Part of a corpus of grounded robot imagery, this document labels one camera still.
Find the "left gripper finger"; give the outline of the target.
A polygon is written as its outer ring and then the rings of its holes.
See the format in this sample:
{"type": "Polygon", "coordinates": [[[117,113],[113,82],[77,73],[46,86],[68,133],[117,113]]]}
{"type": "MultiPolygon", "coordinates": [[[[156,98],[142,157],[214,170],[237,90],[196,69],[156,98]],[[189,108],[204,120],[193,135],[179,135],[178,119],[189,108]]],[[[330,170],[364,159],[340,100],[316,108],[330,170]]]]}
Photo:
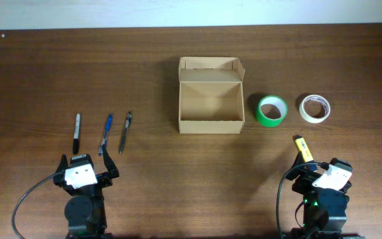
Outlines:
{"type": "Polygon", "coordinates": [[[103,162],[110,178],[119,177],[119,170],[116,167],[112,158],[109,156],[109,153],[107,152],[106,148],[103,148],[103,162]]]}
{"type": "Polygon", "coordinates": [[[65,154],[62,154],[60,163],[56,170],[56,176],[57,177],[63,177],[65,174],[65,170],[68,168],[68,161],[67,156],[65,154]]]}

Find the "yellow highlighter blue cap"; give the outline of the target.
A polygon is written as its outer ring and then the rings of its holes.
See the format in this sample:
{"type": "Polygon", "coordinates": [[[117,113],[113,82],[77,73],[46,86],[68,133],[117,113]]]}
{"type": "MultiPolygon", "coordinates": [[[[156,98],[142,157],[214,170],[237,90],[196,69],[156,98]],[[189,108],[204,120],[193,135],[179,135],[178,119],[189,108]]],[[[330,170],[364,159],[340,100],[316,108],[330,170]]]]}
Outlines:
{"type": "Polygon", "coordinates": [[[301,136],[301,135],[294,136],[294,142],[296,144],[297,149],[301,153],[301,159],[299,159],[298,162],[299,163],[313,163],[314,158],[313,158],[303,136],[301,136]]]}

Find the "beige masking tape roll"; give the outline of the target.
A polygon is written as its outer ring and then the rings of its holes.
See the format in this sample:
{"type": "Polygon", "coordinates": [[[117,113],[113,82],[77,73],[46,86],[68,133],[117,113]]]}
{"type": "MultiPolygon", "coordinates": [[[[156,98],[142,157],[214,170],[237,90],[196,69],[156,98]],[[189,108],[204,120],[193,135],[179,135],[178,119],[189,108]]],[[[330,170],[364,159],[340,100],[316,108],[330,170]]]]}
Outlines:
{"type": "Polygon", "coordinates": [[[307,95],[301,101],[299,112],[305,121],[309,123],[321,123],[330,116],[331,106],[325,97],[311,94],[307,95]]]}

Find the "green tape roll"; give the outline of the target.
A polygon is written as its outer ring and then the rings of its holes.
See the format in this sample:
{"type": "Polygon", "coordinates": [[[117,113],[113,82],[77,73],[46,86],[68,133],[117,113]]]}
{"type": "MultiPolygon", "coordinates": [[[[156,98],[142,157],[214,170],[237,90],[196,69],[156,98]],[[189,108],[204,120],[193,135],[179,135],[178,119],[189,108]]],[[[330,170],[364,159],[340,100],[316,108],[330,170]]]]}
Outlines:
{"type": "Polygon", "coordinates": [[[278,96],[265,96],[257,106],[255,116],[264,127],[277,127],[287,116],[288,105],[278,96]]]}

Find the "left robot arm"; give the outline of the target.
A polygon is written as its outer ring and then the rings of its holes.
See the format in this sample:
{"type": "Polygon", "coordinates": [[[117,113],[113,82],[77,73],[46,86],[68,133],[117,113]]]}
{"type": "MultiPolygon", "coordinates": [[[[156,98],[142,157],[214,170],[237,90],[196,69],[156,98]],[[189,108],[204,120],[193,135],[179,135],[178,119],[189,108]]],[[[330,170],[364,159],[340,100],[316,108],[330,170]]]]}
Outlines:
{"type": "Polygon", "coordinates": [[[92,158],[88,154],[78,155],[67,160],[62,156],[55,172],[53,182],[64,189],[72,198],[64,207],[68,221],[67,238],[113,238],[107,233],[107,220],[103,189],[113,185],[112,180],[119,177],[119,170],[102,147],[106,172],[94,171],[92,158]]]}

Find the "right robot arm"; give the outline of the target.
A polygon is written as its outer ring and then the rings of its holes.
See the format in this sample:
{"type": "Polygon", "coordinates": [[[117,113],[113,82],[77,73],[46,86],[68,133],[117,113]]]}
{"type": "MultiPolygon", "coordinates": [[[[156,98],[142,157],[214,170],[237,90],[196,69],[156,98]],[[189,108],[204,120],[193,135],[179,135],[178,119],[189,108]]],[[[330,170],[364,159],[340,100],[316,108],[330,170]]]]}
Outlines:
{"type": "Polygon", "coordinates": [[[305,162],[302,153],[298,153],[292,167],[284,174],[294,184],[292,190],[303,196],[298,208],[303,209],[303,222],[282,238],[318,238],[344,239],[361,238],[356,233],[343,233],[347,221],[346,208],[350,197],[347,191],[351,187],[352,166],[333,158],[329,163],[305,162]]]}

